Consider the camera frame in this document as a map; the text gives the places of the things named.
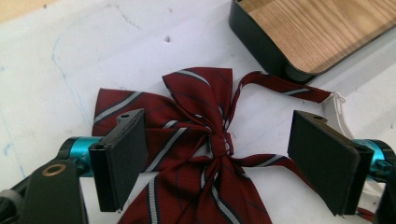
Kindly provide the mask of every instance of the small hole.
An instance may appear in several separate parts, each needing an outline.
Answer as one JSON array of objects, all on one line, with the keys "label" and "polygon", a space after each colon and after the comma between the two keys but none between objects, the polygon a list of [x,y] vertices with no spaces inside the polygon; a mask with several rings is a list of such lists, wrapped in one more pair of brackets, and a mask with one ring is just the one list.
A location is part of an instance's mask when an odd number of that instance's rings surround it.
[{"label": "small hole", "polygon": [[48,172],[48,173],[55,173],[55,172],[60,171],[60,170],[61,170],[61,166],[52,166],[52,167],[50,167],[50,168],[47,170],[47,172]]}]

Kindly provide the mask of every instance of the screw hole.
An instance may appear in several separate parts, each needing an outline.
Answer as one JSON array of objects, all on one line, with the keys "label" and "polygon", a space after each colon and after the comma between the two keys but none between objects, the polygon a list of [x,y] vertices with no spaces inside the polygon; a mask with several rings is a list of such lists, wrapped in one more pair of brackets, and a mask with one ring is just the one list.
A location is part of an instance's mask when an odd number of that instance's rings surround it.
[{"label": "screw hole", "polygon": [[47,167],[46,169],[43,170],[42,175],[43,176],[53,176],[53,175],[58,175],[61,172],[64,171],[64,169],[66,169],[66,165],[64,164],[54,164],[51,165],[49,167]]}]

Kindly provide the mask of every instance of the fabric knot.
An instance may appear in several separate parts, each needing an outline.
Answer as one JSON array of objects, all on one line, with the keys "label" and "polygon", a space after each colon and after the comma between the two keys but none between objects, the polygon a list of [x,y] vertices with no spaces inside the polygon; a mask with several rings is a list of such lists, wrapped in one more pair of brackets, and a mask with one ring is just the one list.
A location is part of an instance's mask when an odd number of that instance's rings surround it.
[{"label": "fabric knot", "polygon": [[226,139],[221,136],[221,135],[212,135],[210,136],[210,148],[213,153],[213,157],[222,157],[224,155],[227,155],[228,150],[227,150],[227,141]]}]

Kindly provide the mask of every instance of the bow loop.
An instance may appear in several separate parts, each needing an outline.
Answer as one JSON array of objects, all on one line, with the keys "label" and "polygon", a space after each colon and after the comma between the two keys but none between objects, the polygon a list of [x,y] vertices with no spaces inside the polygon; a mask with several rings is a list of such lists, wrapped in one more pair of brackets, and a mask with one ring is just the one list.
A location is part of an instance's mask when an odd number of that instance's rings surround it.
[{"label": "bow loop", "polygon": [[175,101],[198,122],[221,133],[233,96],[233,73],[224,68],[189,68],[163,77]]},{"label": "bow loop", "polygon": [[226,140],[222,136],[213,135],[210,137],[210,148],[212,149],[213,156],[221,157],[228,153],[228,148],[226,145]]}]

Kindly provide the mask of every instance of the red striped bow tie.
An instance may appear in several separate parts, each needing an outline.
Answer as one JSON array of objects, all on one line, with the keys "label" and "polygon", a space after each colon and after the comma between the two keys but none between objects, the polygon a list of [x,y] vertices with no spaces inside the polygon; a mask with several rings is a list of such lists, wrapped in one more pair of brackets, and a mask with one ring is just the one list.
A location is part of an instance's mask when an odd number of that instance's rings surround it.
[{"label": "red striped bow tie", "polygon": [[[163,81],[174,100],[147,92],[99,91],[92,134],[104,136],[116,126],[116,116],[145,108],[148,160],[144,172],[159,172],[120,223],[271,223],[242,167],[279,165],[302,176],[285,156],[233,158],[227,128],[240,91],[255,83],[317,103],[330,93],[252,72],[242,78],[232,97],[232,70],[222,68],[185,69],[164,76]],[[193,156],[202,145],[207,145],[210,155]]]}]

